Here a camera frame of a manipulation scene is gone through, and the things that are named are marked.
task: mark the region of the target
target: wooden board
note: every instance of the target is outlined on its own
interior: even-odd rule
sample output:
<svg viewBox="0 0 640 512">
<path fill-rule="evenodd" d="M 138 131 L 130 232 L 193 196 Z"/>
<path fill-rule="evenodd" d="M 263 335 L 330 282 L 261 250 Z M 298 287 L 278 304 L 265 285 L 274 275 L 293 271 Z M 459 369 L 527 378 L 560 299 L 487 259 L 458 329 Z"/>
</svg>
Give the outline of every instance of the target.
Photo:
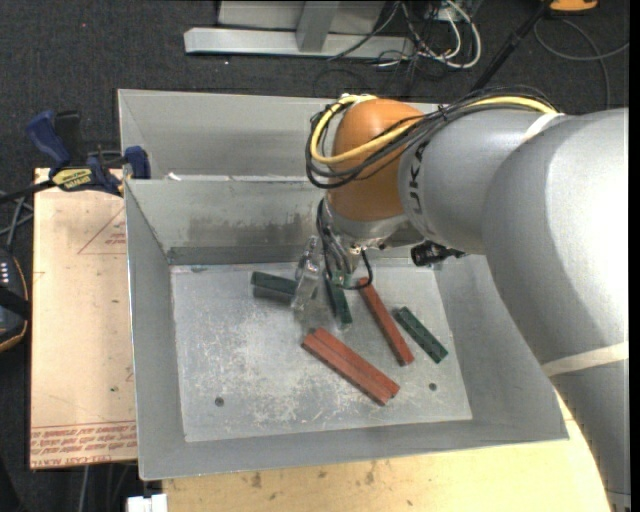
<svg viewBox="0 0 640 512">
<path fill-rule="evenodd" d="M 580 429 L 570 439 L 391 460 L 165 480 L 171 512 L 609 512 Z"/>
<path fill-rule="evenodd" d="M 135 459 L 124 201 L 50 189 L 34 214 L 29 466 Z"/>
</svg>

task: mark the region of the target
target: black carpet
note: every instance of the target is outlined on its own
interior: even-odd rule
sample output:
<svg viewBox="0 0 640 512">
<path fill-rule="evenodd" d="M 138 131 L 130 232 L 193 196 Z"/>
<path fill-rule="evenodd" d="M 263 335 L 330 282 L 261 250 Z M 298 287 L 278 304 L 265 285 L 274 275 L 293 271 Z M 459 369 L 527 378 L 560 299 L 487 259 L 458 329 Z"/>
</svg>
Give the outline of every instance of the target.
<svg viewBox="0 0 640 512">
<path fill-rule="evenodd" d="M 409 2 L 419 9 L 419 2 Z M 601 0 L 597 9 L 570 21 L 587 33 L 601 53 L 629 40 L 629 0 Z M 0 2 L 0 189 L 29 185 L 32 169 L 48 166 L 25 135 L 37 113 L 79 110 L 87 149 L 119 146 L 117 89 L 207 91 L 296 97 L 336 97 L 345 91 L 450 102 L 482 74 L 509 34 L 531 15 L 535 0 L 486 0 L 475 21 L 483 57 L 472 69 L 444 70 L 425 63 L 407 73 L 381 71 L 341 59 L 253 56 L 186 56 L 183 33 L 215 21 L 215 2 L 29 0 Z M 404 31 L 402 23 L 389 32 Z M 544 19 L 540 36 L 555 49 L 593 55 L 593 48 L 561 19 Z M 542 90 L 561 110 L 580 114 L 629 104 L 629 51 L 605 61 L 568 61 L 552 55 L 530 33 L 490 85 L 524 84 Z M 12 208 L 0 208 L 7 225 Z M 32 228 L 21 227 L 13 246 L 27 276 L 32 269 Z M 0 353 L 0 512 L 22 503 L 29 511 L 77 508 L 83 469 L 31 472 L 27 467 L 29 338 Z M 90 473 L 89 510 L 105 510 L 104 487 L 123 466 Z M 135 471 L 123 493 L 141 492 Z"/>
</svg>

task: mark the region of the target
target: yellow clamp label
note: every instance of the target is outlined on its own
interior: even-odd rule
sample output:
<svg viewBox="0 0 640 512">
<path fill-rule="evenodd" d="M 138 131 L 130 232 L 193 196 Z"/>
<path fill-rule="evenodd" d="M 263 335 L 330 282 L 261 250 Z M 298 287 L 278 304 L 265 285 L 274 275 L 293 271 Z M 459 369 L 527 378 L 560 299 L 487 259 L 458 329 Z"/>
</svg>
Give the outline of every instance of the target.
<svg viewBox="0 0 640 512">
<path fill-rule="evenodd" d="M 91 183 L 91 169 L 89 168 L 72 168 L 62 169 L 56 174 L 51 181 L 53 181 L 59 187 L 63 187 L 66 190 L 79 187 L 80 185 L 86 185 Z"/>
</svg>

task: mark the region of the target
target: blue clamp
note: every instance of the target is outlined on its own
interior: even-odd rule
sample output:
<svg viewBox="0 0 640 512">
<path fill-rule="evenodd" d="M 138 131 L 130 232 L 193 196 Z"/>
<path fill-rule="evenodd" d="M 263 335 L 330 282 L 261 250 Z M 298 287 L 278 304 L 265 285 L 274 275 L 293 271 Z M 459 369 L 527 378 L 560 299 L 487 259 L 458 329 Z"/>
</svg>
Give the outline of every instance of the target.
<svg viewBox="0 0 640 512">
<path fill-rule="evenodd" d="M 27 125 L 27 135 L 31 141 L 55 162 L 49 171 L 51 185 L 67 192 L 98 190 L 122 195 L 122 180 L 109 172 L 101 158 L 89 156 L 85 165 L 70 165 L 71 153 L 67 150 L 64 140 L 56 133 L 54 120 L 54 113 L 47 110 L 38 114 Z M 123 178 L 151 178 L 147 153 L 140 146 L 127 148 L 123 157 L 109 164 L 124 165 Z"/>
</svg>

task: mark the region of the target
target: black connector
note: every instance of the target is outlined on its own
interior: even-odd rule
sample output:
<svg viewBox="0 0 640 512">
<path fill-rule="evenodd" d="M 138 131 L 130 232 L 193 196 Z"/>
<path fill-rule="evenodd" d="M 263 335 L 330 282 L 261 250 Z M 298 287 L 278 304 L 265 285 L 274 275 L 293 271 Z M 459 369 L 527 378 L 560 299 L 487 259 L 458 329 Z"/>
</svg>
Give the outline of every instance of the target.
<svg viewBox="0 0 640 512">
<path fill-rule="evenodd" d="M 462 258 L 465 255 L 466 253 L 462 251 L 449 249 L 444 245 L 430 241 L 423 242 L 411 248 L 411 260 L 416 267 L 425 267 L 427 265 L 440 263 L 451 256 Z"/>
</svg>

